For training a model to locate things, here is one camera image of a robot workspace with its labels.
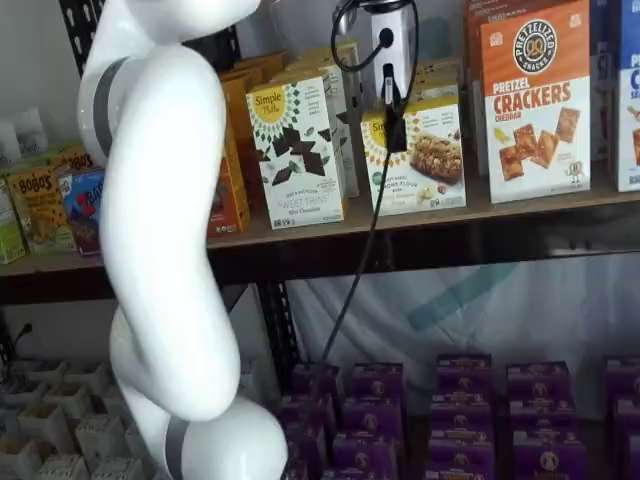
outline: chocolate image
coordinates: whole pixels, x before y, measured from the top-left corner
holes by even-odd
[[[538,145],[536,146],[536,153],[531,160],[541,167],[549,168],[549,164],[551,164],[551,160],[553,160],[553,154],[556,153],[558,142],[559,139],[556,135],[542,130],[540,132]]]
[[[562,107],[560,116],[558,117],[558,126],[556,127],[556,135],[563,142],[573,143],[573,134],[576,132],[578,120],[580,119],[580,110]]]
[[[305,153],[311,153],[311,149],[314,147],[316,142],[298,142],[295,145],[292,145],[291,154],[292,155],[303,155]]]
[[[324,165],[322,164],[322,157],[319,153],[306,152],[302,155],[302,160],[304,161],[304,168],[308,173],[324,177]]]
[[[533,133],[533,125],[528,124],[513,131],[516,139],[516,151],[518,160],[532,157],[536,152],[536,137]]]
[[[281,183],[286,182],[287,180],[289,180],[289,178],[291,178],[291,169],[289,167],[283,168],[278,173],[276,173],[276,176],[273,178],[273,182],[271,182],[271,185],[275,187],[276,185],[280,185]]]
[[[318,132],[318,135],[324,138],[327,142],[331,141],[331,130],[329,130],[328,128],[325,128],[324,130],[320,130]]]
[[[284,139],[284,135],[280,135],[278,138],[273,140],[273,150],[276,152],[278,157],[289,151],[289,146]]]
[[[293,147],[296,143],[300,142],[300,132],[295,128],[284,127],[282,129],[282,135],[284,136],[285,144],[289,147]]]
[[[500,163],[502,164],[502,175],[505,182],[524,175],[522,162],[518,160],[516,147],[507,147],[500,150]]]

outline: sweet thins box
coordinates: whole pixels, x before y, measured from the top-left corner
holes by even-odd
[[[588,190],[589,2],[480,30],[492,202]]]
[[[274,229],[344,220],[345,175],[330,89],[326,72],[300,72],[247,95]]]
[[[431,422],[456,427],[489,425],[491,404],[484,392],[439,392],[431,397]]]
[[[371,432],[339,432],[333,440],[337,468],[356,468],[382,478],[398,479],[395,440]]]
[[[569,368],[565,362],[509,365],[507,393],[534,397],[571,395]]]
[[[448,463],[458,468],[469,465],[483,467],[493,478],[495,454],[490,428],[438,428],[429,435],[429,460]]]
[[[636,0],[617,3],[616,176],[618,190],[625,192],[640,189],[640,6]]]
[[[516,480],[587,478],[587,448],[573,430],[514,431],[513,454]]]
[[[491,390],[491,355],[438,355],[436,372],[440,389]]]

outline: metal shelf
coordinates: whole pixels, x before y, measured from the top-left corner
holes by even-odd
[[[468,207],[382,217],[367,272],[628,253],[640,250],[640,192],[618,193],[596,168],[592,190],[491,205],[486,179],[467,182]],[[266,212],[248,231],[209,245],[221,284],[352,274],[372,215],[368,192],[344,222],[273,231]],[[0,267],[0,304],[110,298],[99,257],[28,256]]]

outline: orange cracker box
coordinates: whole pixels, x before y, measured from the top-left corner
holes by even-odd
[[[493,203],[590,188],[589,2],[481,26]]]
[[[249,204],[244,190],[240,159],[232,122],[227,122],[220,177],[213,197],[207,238],[243,232],[249,225]]]

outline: brand logo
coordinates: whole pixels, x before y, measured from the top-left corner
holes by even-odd
[[[527,22],[513,41],[513,58],[524,73],[535,75],[545,71],[558,46],[556,32],[545,20]]]

